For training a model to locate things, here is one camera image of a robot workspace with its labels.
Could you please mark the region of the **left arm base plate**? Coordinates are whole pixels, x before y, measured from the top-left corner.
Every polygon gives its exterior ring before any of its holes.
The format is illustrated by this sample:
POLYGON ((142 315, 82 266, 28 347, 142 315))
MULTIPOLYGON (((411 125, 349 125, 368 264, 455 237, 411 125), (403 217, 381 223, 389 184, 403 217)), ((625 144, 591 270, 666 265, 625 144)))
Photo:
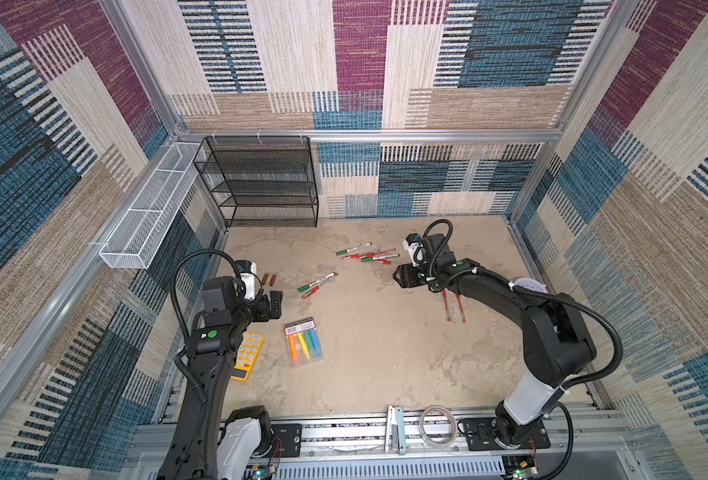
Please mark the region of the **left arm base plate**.
POLYGON ((302 446, 303 426, 300 423, 274 424, 267 460, 298 458, 302 446))

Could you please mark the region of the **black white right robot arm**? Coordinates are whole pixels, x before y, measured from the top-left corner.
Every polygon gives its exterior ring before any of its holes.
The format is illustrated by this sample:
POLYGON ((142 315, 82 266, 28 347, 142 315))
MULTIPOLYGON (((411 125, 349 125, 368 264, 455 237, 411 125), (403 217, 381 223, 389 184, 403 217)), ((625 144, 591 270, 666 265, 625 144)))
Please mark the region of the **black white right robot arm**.
POLYGON ((433 293, 452 292, 480 302, 520 329, 525 370, 497 406, 492 422, 497 444, 515 449, 539 430, 543 417, 566 391, 614 373, 624 346, 609 320, 572 296, 551 294, 541 284, 529 287, 475 260, 457 258, 449 246, 453 231, 452 222, 444 219, 432 222, 421 234, 409 234, 403 242, 409 260, 396 268, 393 278, 403 289, 425 286, 433 293), (440 224, 446 233, 435 232, 440 224), (613 346, 609 363, 593 373, 585 370, 598 356, 587 317, 606 332, 613 346))

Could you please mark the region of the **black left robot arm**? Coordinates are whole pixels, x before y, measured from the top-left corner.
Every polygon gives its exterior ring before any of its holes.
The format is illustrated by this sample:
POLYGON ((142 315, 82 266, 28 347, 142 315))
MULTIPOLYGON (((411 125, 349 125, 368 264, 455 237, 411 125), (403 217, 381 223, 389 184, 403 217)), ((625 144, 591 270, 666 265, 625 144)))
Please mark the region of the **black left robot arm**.
POLYGON ((256 455, 267 455, 276 445, 270 416, 262 405, 238 409, 225 424, 221 421, 244 334, 255 322, 281 317, 283 293, 266 294, 259 288, 249 296, 242 278, 248 271, 213 248, 186 255, 170 284, 175 286, 185 265, 203 255, 222 258, 233 274, 203 283, 203 309, 191 322, 184 319, 178 298, 172 298, 183 335, 183 347, 174 363, 186 379, 186 389, 170 447, 157 473, 159 479, 241 479, 256 455))

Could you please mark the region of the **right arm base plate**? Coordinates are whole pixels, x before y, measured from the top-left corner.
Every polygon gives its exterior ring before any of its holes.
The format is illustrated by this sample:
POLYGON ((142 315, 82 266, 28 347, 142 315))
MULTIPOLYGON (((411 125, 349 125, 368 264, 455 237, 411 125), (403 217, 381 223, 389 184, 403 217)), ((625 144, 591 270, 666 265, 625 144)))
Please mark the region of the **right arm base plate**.
POLYGON ((458 421, 458 432, 466 439, 470 451, 548 449, 551 447, 542 420, 528 425, 509 422, 506 418, 477 417, 458 421))

